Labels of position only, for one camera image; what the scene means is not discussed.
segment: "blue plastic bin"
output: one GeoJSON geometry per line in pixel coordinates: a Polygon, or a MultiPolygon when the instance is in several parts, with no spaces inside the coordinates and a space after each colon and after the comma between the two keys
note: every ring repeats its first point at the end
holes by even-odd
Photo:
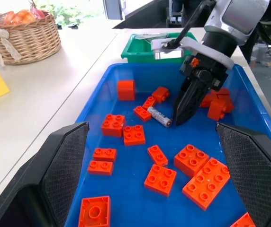
{"type": "MultiPolygon", "coordinates": [[[[210,157],[226,164],[215,131],[216,122],[207,118],[207,109],[200,108],[188,122],[170,128],[165,128],[154,119],[142,122],[133,114],[133,109],[142,105],[157,87],[164,86],[170,90],[171,96],[155,107],[166,116],[171,116],[174,98],[185,79],[179,73],[180,66],[175,63],[115,64],[107,69],[77,119],[77,122],[89,122],[90,131],[79,185],[66,227],[78,226],[82,198],[105,195],[111,198],[112,227],[227,227],[246,212],[231,181],[207,211],[203,211],[182,194],[182,188],[190,178],[173,166],[173,159],[187,144],[194,145],[210,157]],[[135,101],[118,101],[117,82],[124,79],[135,80],[135,101]],[[126,124],[130,126],[143,125],[146,144],[125,147],[123,138],[102,136],[101,125],[107,114],[124,115],[126,124]],[[153,164],[147,148],[155,144],[160,146],[168,158],[168,167],[177,171],[169,197],[144,188],[144,181],[153,164]],[[112,176],[87,174],[89,161],[97,147],[117,149],[112,176]]],[[[225,87],[231,92],[235,109],[231,114],[226,114],[222,122],[260,131],[271,138],[271,118],[242,67],[235,65],[229,72],[225,87]]]]}

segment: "woven basket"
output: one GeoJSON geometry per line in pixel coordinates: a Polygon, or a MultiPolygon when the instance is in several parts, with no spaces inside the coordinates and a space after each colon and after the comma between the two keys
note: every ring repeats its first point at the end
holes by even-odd
{"type": "Polygon", "coordinates": [[[0,39],[0,53],[7,65],[21,65],[43,60],[61,49],[57,25],[54,17],[46,11],[43,19],[16,26],[0,26],[9,32],[8,41],[22,55],[15,61],[0,39]]]}

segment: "green plastic bin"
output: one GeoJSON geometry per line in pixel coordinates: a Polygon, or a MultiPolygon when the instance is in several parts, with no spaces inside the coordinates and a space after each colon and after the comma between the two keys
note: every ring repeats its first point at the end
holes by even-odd
{"type": "MultiPolygon", "coordinates": [[[[166,33],[169,38],[178,37],[179,33],[166,33]]],[[[151,45],[146,40],[135,39],[136,34],[132,34],[123,50],[121,57],[127,58],[128,63],[183,63],[185,57],[191,55],[191,52],[185,51],[183,58],[154,59],[154,53],[151,51],[151,45]]],[[[185,36],[194,40],[196,38],[191,32],[185,36]]]]}

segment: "battery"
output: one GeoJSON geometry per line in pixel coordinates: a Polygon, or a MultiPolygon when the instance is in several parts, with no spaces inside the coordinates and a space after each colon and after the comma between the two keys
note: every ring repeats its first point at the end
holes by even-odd
{"type": "Polygon", "coordinates": [[[151,116],[156,119],[159,123],[164,125],[165,127],[169,127],[172,124],[172,121],[164,116],[161,112],[159,112],[157,109],[153,108],[152,106],[147,109],[147,111],[151,114],[151,116]]]}

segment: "silver battery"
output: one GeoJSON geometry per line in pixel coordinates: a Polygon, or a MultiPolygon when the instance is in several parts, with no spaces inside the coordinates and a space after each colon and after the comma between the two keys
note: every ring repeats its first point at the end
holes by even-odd
{"type": "Polygon", "coordinates": [[[156,119],[159,123],[164,125],[165,127],[169,127],[172,124],[172,121],[166,117],[164,114],[153,108],[152,106],[147,109],[147,111],[151,114],[151,116],[156,119]]]}

